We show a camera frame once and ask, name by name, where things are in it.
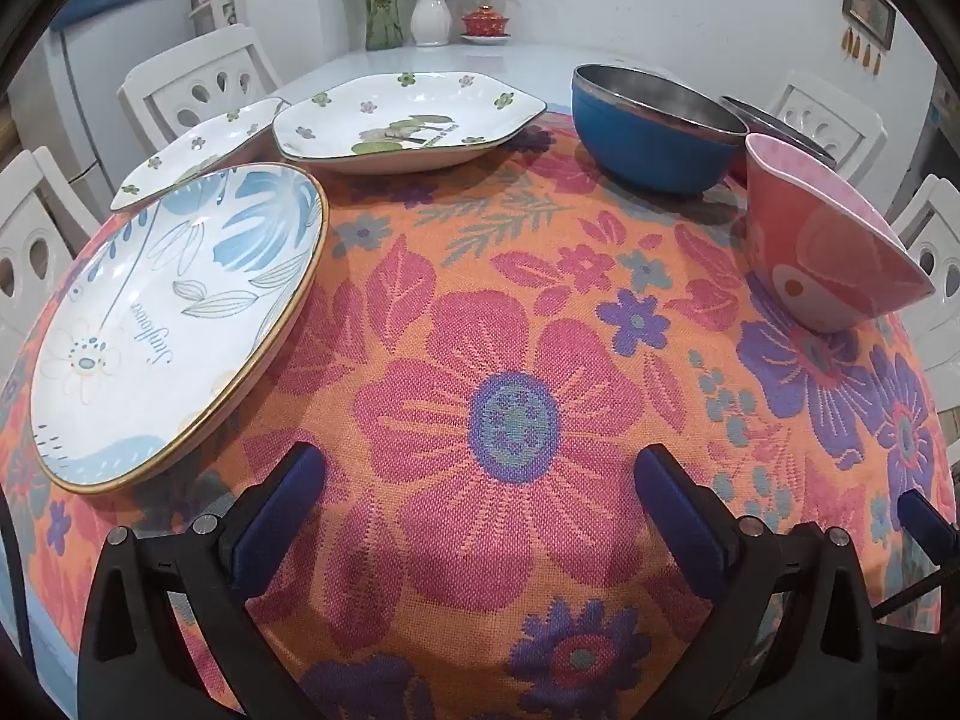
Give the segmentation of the pink patterned melamine bowl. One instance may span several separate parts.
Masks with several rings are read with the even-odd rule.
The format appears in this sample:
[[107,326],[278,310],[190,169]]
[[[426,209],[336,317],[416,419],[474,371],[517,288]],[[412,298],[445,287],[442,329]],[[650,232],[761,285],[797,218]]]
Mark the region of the pink patterned melamine bowl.
[[796,322],[841,332],[934,294],[928,273],[846,179],[761,133],[745,138],[745,151],[748,261]]

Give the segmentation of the round blue leaf plate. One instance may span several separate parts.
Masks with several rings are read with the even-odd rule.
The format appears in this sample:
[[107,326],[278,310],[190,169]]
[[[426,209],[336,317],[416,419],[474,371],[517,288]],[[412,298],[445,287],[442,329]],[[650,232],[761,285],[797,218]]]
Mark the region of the round blue leaf plate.
[[43,472],[76,494],[166,470],[251,392],[320,264],[329,200],[281,163],[208,172],[91,247],[29,386]]

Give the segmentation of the pink steel bowl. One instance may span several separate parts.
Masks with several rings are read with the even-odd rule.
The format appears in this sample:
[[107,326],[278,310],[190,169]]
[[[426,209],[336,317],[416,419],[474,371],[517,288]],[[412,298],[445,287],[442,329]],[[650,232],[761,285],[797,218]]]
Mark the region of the pink steel bowl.
[[763,133],[763,135],[768,135],[768,137],[789,143],[789,145],[793,145],[796,148],[802,149],[805,153],[814,156],[816,160],[819,160],[830,169],[835,169],[836,160],[826,149],[817,145],[812,138],[805,137],[804,133],[800,133],[799,130],[796,130],[792,125],[786,124],[786,122],[770,114],[770,112],[744,103],[740,99],[732,98],[732,96],[721,96],[719,102],[726,107],[726,109],[734,112],[737,117],[740,117],[747,124],[750,132]]

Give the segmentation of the blue steel bowl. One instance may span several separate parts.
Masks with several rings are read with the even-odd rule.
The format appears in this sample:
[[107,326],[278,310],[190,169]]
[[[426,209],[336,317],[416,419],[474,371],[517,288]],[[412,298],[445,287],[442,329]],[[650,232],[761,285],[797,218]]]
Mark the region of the blue steel bowl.
[[584,148],[620,181],[669,195],[698,195],[726,176],[747,124],[732,110],[651,71],[579,65],[573,122]]

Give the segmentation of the small hexagonal forest plate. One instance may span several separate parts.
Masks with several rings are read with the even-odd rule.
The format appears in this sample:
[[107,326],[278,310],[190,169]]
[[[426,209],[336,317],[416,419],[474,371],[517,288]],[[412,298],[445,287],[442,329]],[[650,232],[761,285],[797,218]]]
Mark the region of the small hexagonal forest plate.
[[125,177],[109,210],[151,202],[208,171],[274,156],[272,125],[287,107],[286,99],[270,96],[189,128]]

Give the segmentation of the large hexagonal forest plate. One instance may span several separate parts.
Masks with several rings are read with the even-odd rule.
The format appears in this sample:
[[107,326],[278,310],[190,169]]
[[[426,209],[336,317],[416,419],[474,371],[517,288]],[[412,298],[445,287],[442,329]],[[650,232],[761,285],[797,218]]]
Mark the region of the large hexagonal forest plate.
[[547,110],[477,71],[394,71],[324,89],[277,114],[287,160],[345,176],[431,172],[475,160]]

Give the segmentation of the white chair near right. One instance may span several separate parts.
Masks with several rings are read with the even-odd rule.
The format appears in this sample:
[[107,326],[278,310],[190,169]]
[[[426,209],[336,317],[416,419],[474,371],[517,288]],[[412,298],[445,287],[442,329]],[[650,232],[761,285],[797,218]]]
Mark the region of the white chair near right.
[[934,284],[898,318],[931,387],[945,395],[958,376],[958,188],[929,174],[892,227]]

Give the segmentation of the white chair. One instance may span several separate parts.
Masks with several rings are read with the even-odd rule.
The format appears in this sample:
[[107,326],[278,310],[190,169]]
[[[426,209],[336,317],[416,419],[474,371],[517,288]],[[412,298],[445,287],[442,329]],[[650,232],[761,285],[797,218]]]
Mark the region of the white chair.
[[80,234],[80,245],[99,229],[50,149],[23,149],[2,169],[2,380],[73,263],[57,221]]
[[934,284],[898,318],[931,387],[945,395],[958,376],[958,188],[929,174],[892,227]]
[[215,29],[133,67],[117,99],[146,153],[197,124],[272,98],[281,86],[249,26]]
[[889,138],[875,110],[805,70],[789,71],[771,114],[822,146],[853,185],[861,184]]

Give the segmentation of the white chair far right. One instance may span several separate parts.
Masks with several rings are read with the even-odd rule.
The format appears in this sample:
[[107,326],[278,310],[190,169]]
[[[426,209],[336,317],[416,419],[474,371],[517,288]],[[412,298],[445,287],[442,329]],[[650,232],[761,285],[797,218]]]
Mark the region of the white chair far right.
[[771,114],[822,146],[853,185],[861,184],[889,138],[875,110],[805,70],[789,71]]

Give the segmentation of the orange floral tablecloth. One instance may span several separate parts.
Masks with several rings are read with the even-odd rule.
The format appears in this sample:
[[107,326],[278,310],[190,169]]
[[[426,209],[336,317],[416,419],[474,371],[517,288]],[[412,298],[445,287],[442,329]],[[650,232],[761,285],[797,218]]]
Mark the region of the orange floral tablecloth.
[[295,442],[319,509],[252,616],[334,718],[625,718],[706,616],[644,522],[659,442],[732,511],[851,535],[874,598],[928,570],[895,501],[955,509],[946,441],[900,322],[815,338],[760,291],[742,193],[645,199],[548,114],[451,171],[325,179],[316,286],[212,438],[128,493],[55,488],[2,397],[2,486],[44,686],[76,651],[110,528],[223,512]]

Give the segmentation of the white chair near left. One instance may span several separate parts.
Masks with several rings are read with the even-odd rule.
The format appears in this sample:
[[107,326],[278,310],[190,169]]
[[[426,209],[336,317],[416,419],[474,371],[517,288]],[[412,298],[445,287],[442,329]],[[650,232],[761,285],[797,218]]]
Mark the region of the white chair near left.
[[80,245],[99,229],[50,149],[23,149],[2,169],[2,380],[73,263],[57,221],[80,234]]

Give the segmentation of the small framed picture lower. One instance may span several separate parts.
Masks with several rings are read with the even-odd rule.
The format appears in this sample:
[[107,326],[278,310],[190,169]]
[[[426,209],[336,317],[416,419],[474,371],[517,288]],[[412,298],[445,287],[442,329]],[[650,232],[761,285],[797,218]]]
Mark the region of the small framed picture lower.
[[843,0],[841,9],[882,49],[889,50],[892,47],[896,9],[889,0]]

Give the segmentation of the white chair far left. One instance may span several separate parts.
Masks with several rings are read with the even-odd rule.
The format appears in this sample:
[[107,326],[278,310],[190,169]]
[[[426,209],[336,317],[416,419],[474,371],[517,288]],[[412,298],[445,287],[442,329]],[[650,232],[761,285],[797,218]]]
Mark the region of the white chair far left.
[[117,99],[146,153],[197,124],[272,98],[281,86],[249,26],[215,29],[133,67]]

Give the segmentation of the white refrigerator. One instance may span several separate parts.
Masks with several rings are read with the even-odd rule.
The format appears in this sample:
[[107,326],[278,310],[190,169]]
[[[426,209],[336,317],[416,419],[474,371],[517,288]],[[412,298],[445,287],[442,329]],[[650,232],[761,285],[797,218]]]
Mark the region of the white refrigerator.
[[117,89],[153,55],[195,36],[190,0],[140,0],[44,32],[7,91],[23,148],[47,148],[102,220],[122,179],[146,158]]

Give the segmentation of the red lidded sugar bowl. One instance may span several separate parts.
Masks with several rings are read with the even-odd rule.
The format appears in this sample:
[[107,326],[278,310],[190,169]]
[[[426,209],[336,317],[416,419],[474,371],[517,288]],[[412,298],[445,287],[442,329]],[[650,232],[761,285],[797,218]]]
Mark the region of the red lidded sugar bowl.
[[491,5],[480,5],[462,16],[462,36],[467,44],[477,46],[502,46],[509,41],[509,20]]

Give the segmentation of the white ceramic flower vase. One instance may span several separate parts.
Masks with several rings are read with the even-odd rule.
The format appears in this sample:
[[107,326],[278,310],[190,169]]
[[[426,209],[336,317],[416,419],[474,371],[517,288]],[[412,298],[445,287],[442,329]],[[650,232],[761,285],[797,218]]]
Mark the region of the white ceramic flower vase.
[[410,16],[410,31],[418,47],[449,44],[452,15],[446,0],[416,0]]

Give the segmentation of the orange hanging wall ornament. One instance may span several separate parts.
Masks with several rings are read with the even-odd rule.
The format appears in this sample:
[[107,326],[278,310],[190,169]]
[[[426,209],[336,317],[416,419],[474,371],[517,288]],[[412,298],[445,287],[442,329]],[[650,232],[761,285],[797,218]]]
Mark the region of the orange hanging wall ornament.
[[882,70],[884,52],[869,37],[864,36],[852,26],[848,26],[841,37],[841,50],[846,59],[856,62],[862,70],[868,71],[872,76],[877,76]]

